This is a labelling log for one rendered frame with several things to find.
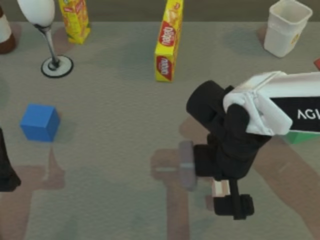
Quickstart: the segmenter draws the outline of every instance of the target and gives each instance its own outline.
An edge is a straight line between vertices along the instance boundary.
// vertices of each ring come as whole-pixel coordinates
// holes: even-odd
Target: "wine glass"
[[[46,39],[51,57],[41,66],[41,72],[49,78],[61,78],[68,75],[73,67],[73,61],[64,55],[55,53],[51,25],[55,18],[54,0],[17,0],[25,18],[38,29]]]

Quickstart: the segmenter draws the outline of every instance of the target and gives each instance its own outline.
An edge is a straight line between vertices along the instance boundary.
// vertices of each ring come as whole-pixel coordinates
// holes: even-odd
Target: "blue cube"
[[[29,104],[20,122],[20,127],[28,140],[53,142],[60,124],[54,106]]]

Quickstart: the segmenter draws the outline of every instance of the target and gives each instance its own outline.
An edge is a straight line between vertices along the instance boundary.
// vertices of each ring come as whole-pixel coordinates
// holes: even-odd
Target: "yellow box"
[[[181,36],[184,0],[167,0],[155,48],[155,79],[172,82]]]
[[[73,44],[83,44],[91,29],[86,0],[59,0],[65,31]]]

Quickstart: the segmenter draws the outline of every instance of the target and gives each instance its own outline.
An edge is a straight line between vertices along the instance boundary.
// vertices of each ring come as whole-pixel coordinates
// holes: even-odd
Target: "brown bottle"
[[[16,40],[4,11],[0,6],[0,54],[8,54],[16,48]]]

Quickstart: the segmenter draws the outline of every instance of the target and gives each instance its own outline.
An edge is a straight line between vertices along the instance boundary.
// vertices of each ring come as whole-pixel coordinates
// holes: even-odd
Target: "green block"
[[[299,144],[315,137],[320,136],[316,133],[289,132],[285,138],[291,144]]]

